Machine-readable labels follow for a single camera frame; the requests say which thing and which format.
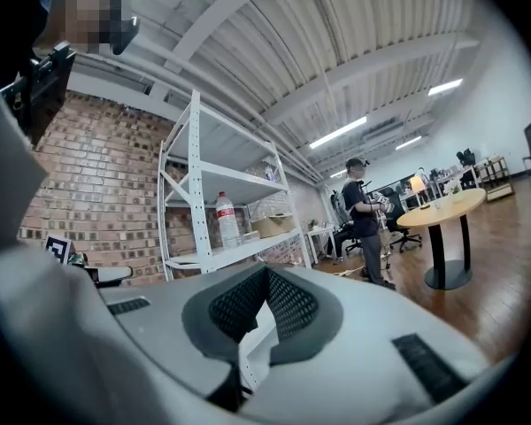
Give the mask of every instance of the potted plant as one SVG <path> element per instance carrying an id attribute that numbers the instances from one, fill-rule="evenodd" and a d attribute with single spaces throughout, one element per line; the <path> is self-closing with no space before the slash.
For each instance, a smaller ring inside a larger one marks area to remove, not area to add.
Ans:
<path id="1" fill-rule="evenodd" d="M 459 179 L 450 180 L 444 185 L 445 195 L 450 196 L 454 203 L 458 203 L 460 200 L 462 200 L 462 194 L 460 193 L 461 191 L 462 186 L 460 185 Z"/>

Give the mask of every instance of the shelf unit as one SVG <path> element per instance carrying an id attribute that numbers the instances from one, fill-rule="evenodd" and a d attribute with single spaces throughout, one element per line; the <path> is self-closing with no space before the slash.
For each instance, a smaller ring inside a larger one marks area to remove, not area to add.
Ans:
<path id="1" fill-rule="evenodd" d="M 510 171 L 503 156 L 489 158 L 485 163 L 476 166 L 476 169 L 489 202 L 513 193 Z"/>
<path id="2" fill-rule="evenodd" d="M 275 159 L 281 183 L 244 172 L 268 156 Z M 189 168 L 179 182 L 165 172 L 165 165 L 169 161 L 182 163 Z M 165 192 L 166 184 L 171 186 L 169 193 Z M 204 210 L 214 207 L 222 190 L 237 207 L 245 207 L 272 194 L 285 192 L 291 213 L 296 216 L 287 177 L 273 143 L 259 139 L 201 104 L 199 92 L 193 90 L 190 104 L 161 143 L 159 152 L 158 229 L 165 278 L 173 279 L 173 269 L 200 269 L 203 274 L 210 273 L 295 236 L 299 237 L 305 265 L 311 267 L 303 231 L 297 219 L 294 219 L 295 229 L 288 233 L 244 243 L 232 249 L 211 249 Z M 170 256 L 165 235 L 166 207 L 190 208 L 196 253 Z"/>

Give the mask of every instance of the ceiling pipe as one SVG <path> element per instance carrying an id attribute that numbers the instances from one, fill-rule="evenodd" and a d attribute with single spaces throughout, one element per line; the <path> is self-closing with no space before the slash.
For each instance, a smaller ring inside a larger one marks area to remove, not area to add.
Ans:
<path id="1" fill-rule="evenodd" d="M 401 132 L 396 133 L 395 135 L 393 135 L 393 137 L 391 137 L 389 139 L 381 140 L 381 141 L 375 143 L 374 145 L 370 146 L 369 149 L 361 149 L 361 147 L 355 147 L 355 148 L 352 148 L 350 150 L 347 150 L 346 151 L 346 158 L 365 157 L 369 153 L 371 153 L 371 152 L 373 152 L 375 150 L 378 150 L 379 148 L 381 148 L 383 146 L 386 146 L 386 145 L 392 144 L 392 143 L 398 143 L 398 140 L 397 140 L 398 138 L 406 137 L 408 135 L 415 134 L 415 133 L 417 133 L 419 131 L 419 129 L 421 127 L 423 127 L 426 124 L 428 124 L 428 123 L 433 121 L 431 118 L 428 118 L 428 117 L 421 117 L 420 119 L 417 119 L 417 120 L 421 120 L 421 122 L 416 127 L 408 127 L 407 129 L 404 129 Z M 325 161 L 322 161 L 321 163 L 318 163 L 315 166 L 323 174 L 328 174 L 328 173 L 330 173 L 330 170 L 336 169 L 337 167 L 343 167 L 344 166 L 344 162 L 342 162 L 341 160 L 339 160 L 339 159 L 337 159 L 335 157 L 335 158 L 326 159 Z"/>
<path id="2" fill-rule="evenodd" d="M 147 39 L 145 36 L 139 36 L 138 35 L 134 39 L 134 43 L 136 45 L 146 49 L 146 50 L 149 50 L 149 51 L 159 55 L 162 58 L 165 58 L 165 59 L 167 59 L 167 60 L 169 60 L 171 62 L 174 62 L 177 65 L 180 65 L 186 71 L 189 71 L 190 73 L 194 74 L 199 79 L 201 79 L 201 80 L 207 82 L 208 84 L 212 85 L 216 90 L 220 91 L 225 96 L 227 96 L 230 99 L 232 99 L 236 104 L 240 105 L 240 107 L 242 107 L 247 113 L 249 113 L 252 117 L 254 117 L 254 119 L 256 121 L 258 121 L 260 123 L 260 125 L 264 126 L 273 135 L 273 137 L 277 139 L 277 144 L 280 145 L 280 147 L 281 147 L 282 144 L 284 144 L 285 147 L 289 150 L 289 152 L 295 153 L 295 156 L 297 158 L 301 159 L 301 161 L 304 162 L 304 164 L 307 166 L 306 168 L 311 169 L 314 176 L 318 176 L 317 180 L 322 180 L 323 179 L 323 176 L 314 169 L 314 167 L 312 166 L 311 162 L 305 156 L 303 156 L 303 154 L 301 154 L 296 149 L 295 146 L 293 146 L 291 143 L 289 143 L 287 140 L 285 140 L 285 137 L 283 137 L 280 134 L 280 132 L 274 126 L 272 126 L 266 120 L 264 120 L 264 118 L 258 112 L 256 112 L 255 109 L 253 109 L 251 106 L 246 104 L 243 101 L 243 99 L 241 99 L 240 97 L 238 97 L 234 93 L 233 90 L 229 89 L 228 87 L 225 87 L 224 84 L 221 84 L 216 79 L 211 77 L 209 74 L 205 73 L 204 71 L 201 71 L 198 67 L 191 65 L 188 61 L 186 61 L 186 60 L 184 60 L 182 58 L 179 58 L 177 55 L 175 55 L 174 53 L 172 53 L 171 51 L 169 51 L 165 47 L 162 47 L 162 46 L 158 45 L 157 43 Z M 168 71 L 165 68 L 162 68 L 161 66 L 152 65 L 152 66 L 149 66 L 149 67 L 153 69 L 153 66 L 155 66 L 158 71 L 159 71 L 159 68 L 161 68 L 161 69 L 163 69 L 165 71 L 165 73 L 173 74 L 173 76 L 175 78 L 180 78 L 178 75 L 174 74 L 172 71 Z M 259 127 L 256 127 L 253 124 L 252 124 L 252 126 L 254 126 L 254 128 L 253 128 L 254 131 L 256 131 L 256 132 L 258 132 L 260 134 L 262 129 L 259 128 Z"/>
<path id="3" fill-rule="evenodd" d="M 160 79 L 159 77 L 157 77 L 156 75 L 153 75 L 153 74 L 150 74 L 150 73 L 146 73 L 146 71 L 143 70 L 143 69 L 138 69 L 137 67 L 133 67 L 133 66 L 130 66 L 130 65 L 126 64 L 126 63 L 122 63 L 122 62 L 114 60 L 112 58 L 103 57 L 103 56 L 100 56 L 100 55 L 97 55 L 97 54 L 80 54 L 80 55 L 83 55 L 84 57 L 93 58 L 96 61 L 103 62 L 103 63 L 105 63 L 107 65 L 111 65 L 111 66 L 119 67 L 121 69 L 125 69 L 125 70 L 127 70 L 127 71 L 129 71 L 131 73 L 136 73 L 138 75 L 141 75 L 142 77 L 145 77 L 146 79 L 149 79 L 151 81 L 154 81 L 155 83 L 159 83 L 161 85 L 164 85 L 164 86 L 168 87 L 171 91 L 174 91 L 178 95 L 181 95 L 181 96 L 185 97 L 187 99 L 187 101 L 190 101 L 190 94 L 187 91 L 184 91 L 182 89 L 179 89 L 179 88 L 175 87 L 174 85 L 170 84 L 168 81 L 164 81 L 164 80 Z M 150 69 L 150 70 L 154 70 L 155 69 L 155 70 L 158 71 L 158 73 L 161 73 L 161 71 L 160 71 L 161 66 L 154 65 L 151 62 L 149 62 L 147 60 L 144 60 L 143 58 L 135 57 L 133 55 L 127 54 L 126 52 L 121 57 L 127 59 L 128 61 L 136 63 L 139 67 L 145 67 L 146 69 Z M 178 82 L 185 89 L 195 89 L 196 88 L 194 84 L 190 83 L 186 79 L 183 79 L 182 77 L 174 74 L 171 71 L 166 70 L 165 68 L 161 68 L 161 69 L 164 69 L 165 75 L 167 75 L 170 80 Z M 231 109 L 227 105 L 223 104 L 217 98 L 215 98 L 215 97 L 213 97 L 211 95 L 208 95 L 204 91 L 201 92 L 201 96 L 204 98 L 205 101 L 211 103 L 216 108 L 218 108 L 221 111 L 223 111 L 225 114 L 231 115 L 232 117 L 234 117 L 235 120 L 241 121 L 246 126 L 246 128 L 248 130 L 252 130 L 254 128 L 254 125 L 250 121 L 246 120 L 238 112 L 234 111 L 233 109 Z M 258 133 L 263 138 L 269 138 L 262 130 L 259 130 Z M 298 161 L 298 159 L 296 159 L 290 152 L 285 150 L 282 146 L 278 146 L 278 148 L 279 148 L 280 154 L 288 162 L 293 164 L 293 166 L 295 168 L 297 168 L 299 171 L 301 171 L 302 174 L 304 174 L 306 176 L 309 176 L 314 182 L 317 182 L 319 179 L 322 180 L 322 176 L 320 174 L 317 174 L 318 178 L 315 178 L 315 176 L 312 175 L 312 173 L 314 172 L 314 169 L 312 169 L 310 166 L 304 166 L 301 162 Z"/>
<path id="4" fill-rule="evenodd" d="M 145 60 L 143 58 L 138 58 L 138 57 L 136 57 L 134 55 L 131 55 L 131 54 L 128 54 L 126 52 L 124 52 L 121 55 L 121 57 L 126 59 L 127 61 L 135 63 L 139 67 L 143 67 L 143 68 L 151 70 L 152 72 L 155 72 L 155 73 L 163 74 L 169 80 L 175 81 L 176 83 L 179 83 L 180 85 L 182 85 L 185 89 L 195 89 L 196 88 L 196 86 L 193 83 L 189 82 L 187 79 L 184 79 L 184 78 L 180 77 L 179 75 L 175 74 L 174 72 L 169 71 L 169 70 L 167 70 L 165 68 L 162 68 L 161 66 L 155 65 L 155 64 L 151 63 L 148 60 Z M 246 128 L 248 130 L 255 129 L 254 123 L 252 123 L 251 121 L 245 119 L 240 113 L 238 113 L 235 110 L 231 109 L 226 104 L 223 104 L 216 97 L 213 97 L 212 95 L 207 94 L 205 91 L 201 91 L 201 96 L 206 101 L 212 103 L 212 105 L 214 105 L 216 108 L 220 108 L 225 114 L 231 115 L 235 120 L 241 121 L 246 126 Z M 314 181 L 322 180 L 322 178 L 323 178 L 322 175 L 320 175 L 318 172 L 316 172 L 316 170 L 314 170 L 314 167 L 310 164 L 310 162 L 308 160 L 303 159 L 303 161 L 301 161 L 301 160 L 299 160 L 299 156 L 297 156 L 297 158 L 295 157 L 295 154 L 299 154 L 298 151 L 296 151 L 295 148 L 290 143 L 285 141 L 285 139 L 279 134 L 279 131 L 276 128 L 270 127 L 270 126 L 265 126 L 264 129 L 269 129 L 270 132 L 273 133 L 274 137 L 271 137 L 271 135 L 267 135 L 266 133 L 264 133 L 263 129 L 259 129 L 258 130 L 258 134 L 262 138 L 265 138 L 265 139 L 267 139 L 267 138 L 277 139 L 277 140 L 274 140 L 274 141 L 277 143 L 278 148 L 280 149 L 280 152 L 285 154 L 285 156 L 288 157 L 289 160 L 296 167 L 299 167 L 304 172 L 306 172 L 305 174 L 310 176 Z M 287 145 L 289 147 L 289 150 L 284 149 L 284 147 L 282 146 L 283 144 Z"/>
<path id="5" fill-rule="evenodd" d="M 422 128 L 423 126 L 429 124 L 429 123 L 432 123 L 434 120 L 433 118 L 428 115 L 428 114 L 425 114 L 425 115 L 421 115 L 420 117 L 418 118 L 415 118 L 411 121 L 406 121 L 403 125 L 403 127 L 400 127 L 400 128 L 395 128 L 391 131 L 389 131 L 388 133 L 381 133 L 378 136 L 378 138 L 380 138 L 380 140 L 377 140 L 376 142 L 374 140 L 370 140 L 369 143 L 372 145 L 372 146 L 377 146 L 379 143 L 382 143 L 382 142 L 386 142 L 387 140 L 390 140 L 391 138 L 398 138 L 400 136 L 404 136 L 405 134 L 408 134 L 412 131 L 415 131 L 419 128 Z M 339 165 L 339 164 L 343 164 L 345 161 L 342 161 L 342 159 L 344 158 L 345 160 L 348 160 L 350 157 L 354 156 L 355 154 L 357 154 L 361 148 L 361 146 L 363 145 L 366 145 L 367 142 L 364 140 L 364 137 L 363 137 L 363 141 L 361 143 L 360 146 L 354 146 L 352 148 L 349 148 L 347 150 L 344 150 L 342 152 L 339 152 L 333 156 L 330 156 L 328 158 L 324 158 L 324 159 L 321 159 L 319 160 L 318 162 L 314 162 L 314 165 L 316 168 L 319 169 L 319 171 L 323 172 L 324 170 L 326 170 L 326 167 L 325 166 L 333 166 L 333 165 Z"/>
<path id="6" fill-rule="evenodd" d="M 293 7 L 293 5 L 291 3 L 291 0 L 285 0 L 285 4 L 288 6 L 288 8 L 293 13 L 293 17 L 295 18 L 295 21 L 297 23 L 297 26 L 299 27 L 299 30 L 301 31 L 302 35 L 304 36 L 304 38 L 307 40 L 307 42 L 309 43 L 309 45 L 312 48 L 313 56 L 314 56 L 315 61 L 317 63 L 317 68 L 318 68 L 318 70 L 320 71 L 320 73 L 322 75 L 323 81 L 325 83 L 325 87 L 327 89 L 328 97 L 330 98 L 330 103 L 332 104 L 332 108 L 333 108 L 332 110 L 335 113 L 336 119 L 338 120 L 338 111 L 336 110 L 335 97 L 333 95 L 332 89 L 330 88 L 330 83 L 328 83 L 328 78 L 327 78 L 327 74 L 325 73 L 325 68 L 320 63 L 319 53 L 317 52 L 317 49 L 315 47 L 315 43 L 312 42 L 311 38 L 309 37 L 309 34 L 304 29 L 304 26 L 301 23 L 301 20 L 299 19 L 299 16 L 298 16 L 297 12 L 295 11 L 295 8 Z"/>

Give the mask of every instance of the black vent slot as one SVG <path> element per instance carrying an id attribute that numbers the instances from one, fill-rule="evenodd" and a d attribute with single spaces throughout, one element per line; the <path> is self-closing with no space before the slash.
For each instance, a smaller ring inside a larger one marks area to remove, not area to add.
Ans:
<path id="1" fill-rule="evenodd" d="M 147 299 L 138 297 L 136 299 L 130 299 L 128 301 L 118 302 L 116 304 L 109 304 L 108 310 L 113 315 L 120 315 L 123 313 L 133 312 L 134 310 L 147 307 L 148 305 L 150 305 L 150 302 Z"/>
<path id="2" fill-rule="evenodd" d="M 466 383 L 417 334 L 392 340 L 405 363 L 435 403 L 466 387 Z"/>

